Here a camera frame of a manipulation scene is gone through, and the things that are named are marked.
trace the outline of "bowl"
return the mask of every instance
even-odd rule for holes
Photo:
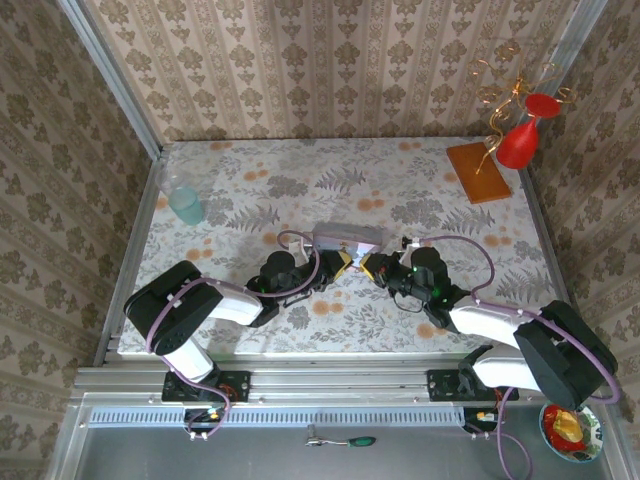
[[[598,417],[595,416],[591,409],[583,406],[575,411],[578,415],[578,421],[582,426],[582,441],[587,446],[586,450],[580,452],[563,452],[557,450],[551,445],[551,442],[549,442],[549,439],[547,438],[547,433],[544,430],[544,412],[551,405],[553,405],[551,402],[547,402],[542,407],[542,410],[540,410],[540,418],[538,420],[538,426],[540,427],[542,438],[544,438],[544,441],[549,448],[559,457],[573,463],[589,463],[598,458],[602,452],[604,438],[602,435],[600,420],[598,420]]]

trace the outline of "gold wire decoration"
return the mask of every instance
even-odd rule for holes
[[[527,113],[527,109],[523,105],[522,99],[530,93],[533,93],[533,90],[536,87],[560,78],[563,73],[563,70],[557,64],[549,62],[544,63],[542,64],[543,80],[529,83],[524,77],[522,68],[524,63],[524,55],[522,49],[520,47],[508,47],[508,50],[514,56],[519,56],[518,69],[516,70],[515,77],[505,77],[499,69],[491,65],[486,60],[482,59],[472,61],[468,67],[470,73],[475,76],[479,76],[481,73],[484,73],[487,68],[489,68],[494,77],[505,82],[505,85],[502,87],[498,85],[485,85],[478,88],[478,90],[476,90],[476,96],[482,103],[489,104],[497,102],[498,100],[500,100],[500,98],[503,97],[505,93],[509,93],[509,96],[506,97],[502,102],[500,102],[500,104],[494,109],[493,114],[489,119],[489,126],[497,133],[489,135],[487,137],[486,142],[488,143],[489,148],[487,149],[487,153],[485,153],[482,157],[482,161],[480,162],[480,165],[476,170],[476,175],[478,175],[480,173],[480,170],[482,170],[482,166],[484,165],[485,160],[498,149],[498,147],[502,143],[502,140],[504,139],[504,131],[497,125],[496,122],[503,122],[509,119],[509,117],[511,116],[511,111],[508,107],[515,102],[522,111]],[[575,91],[568,87],[560,87],[558,89],[558,95],[561,97],[559,99],[556,99],[556,101],[558,101],[559,103],[573,103],[576,99]]]

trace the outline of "wooden block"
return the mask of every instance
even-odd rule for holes
[[[502,200],[512,195],[491,156],[476,174],[486,152],[487,147],[482,142],[447,148],[449,160],[472,204]]]

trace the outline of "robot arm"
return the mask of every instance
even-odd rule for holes
[[[541,391],[552,402],[575,410],[604,378],[574,345],[541,323],[509,309],[476,304],[469,292],[453,285],[438,251],[421,247],[403,265],[400,253],[370,254],[361,261],[374,283],[395,295],[422,302],[422,310],[439,328],[474,334],[499,342],[480,347],[459,365],[460,386],[470,400],[482,390],[516,387]],[[611,374],[617,362],[582,318],[565,302],[554,301],[540,311],[577,339]]]
[[[287,295],[302,285],[313,273],[315,257],[299,267],[288,252],[274,252],[260,274],[245,288],[226,282],[202,282],[188,290],[173,305],[160,327],[153,334],[151,350],[165,359],[187,379],[214,384],[220,374],[206,351],[193,334],[207,318],[236,322],[257,328],[274,318],[279,311],[277,300],[289,300],[313,291],[323,291],[351,265],[344,252],[323,251],[319,255],[318,271],[301,292]],[[140,334],[147,338],[160,313],[185,285],[202,278],[191,262],[182,261],[157,277],[127,300],[124,311]],[[279,294],[276,298],[261,294]]]

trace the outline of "yellow object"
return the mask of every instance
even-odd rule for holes
[[[372,282],[375,282],[375,279],[373,278],[373,274],[372,274],[369,270],[367,270],[367,269],[365,268],[365,265],[366,265],[367,261],[369,260],[369,257],[370,257],[370,256],[371,256],[371,254],[370,254],[370,253],[368,253],[368,254],[366,254],[364,257],[362,257],[362,260],[360,260],[360,270],[362,270],[362,271],[365,273],[365,275],[366,275],[367,277],[369,277],[369,279],[370,279]]]
[[[349,265],[351,265],[351,262],[353,262],[353,259],[349,255],[347,255],[345,252],[338,251],[338,253],[340,254],[340,258],[344,262],[344,266],[340,269],[340,271],[338,271],[338,273],[336,273],[336,276],[333,278],[334,281],[337,280],[340,277],[340,275],[342,275],[344,271],[347,268],[349,268]]]
[[[582,440],[582,429],[575,413],[559,411],[553,422],[553,430],[569,442]]]

